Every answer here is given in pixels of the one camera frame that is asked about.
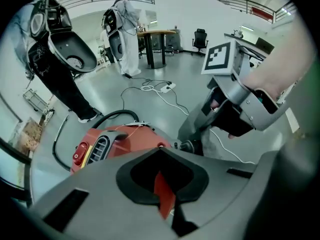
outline power strip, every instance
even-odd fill
[[[161,92],[163,92],[164,94],[166,94],[167,92],[170,92],[171,89],[175,88],[176,87],[176,84],[175,83],[172,83],[172,84],[167,84],[166,86],[162,87],[160,89]]]

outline wooden table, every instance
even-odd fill
[[[152,30],[145,32],[138,32],[138,38],[144,38],[146,59],[148,62],[148,69],[160,69],[166,65],[166,49],[165,49],[165,35],[167,34],[176,34],[177,32],[172,30]],[[161,35],[161,50],[162,50],[162,63],[154,61],[154,54],[152,49],[151,35],[158,34]]]

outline black pants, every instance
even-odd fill
[[[112,54],[110,47],[105,48],[105,53],[106,53],[106,56],[108,57],[110,63],[115,63],[114,55]]]
[[[95,116],[96,112],[81,94],[70,70],[44,45],[32,46],[28,56],[34,73],[53,95],[76,113],[78,118],[83,120]]]

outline red switch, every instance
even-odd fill
[[[75,153],[73,155],[73,161],[77,166],[81,165],[87,150],[88,143],[86,142],[81,142],[80,145],[76,148]]]

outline table leg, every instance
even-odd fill
[[[161,34],[162,64],[166,64],[165,34]]]
[[[149,55],[149,49],[148,49],[147,35],[145,35],[143,38],[144,38],[144,45],[145,45],[146,61],[148,62],[148,65],[150,65],[150,55]]]
[[[154,54],[152,51],[151,34],[147,34],[146,36],[147,36],[146,38],[148,39],[147,49],[149,50],[149,59],[150,59],[151,68],[155,69]]]

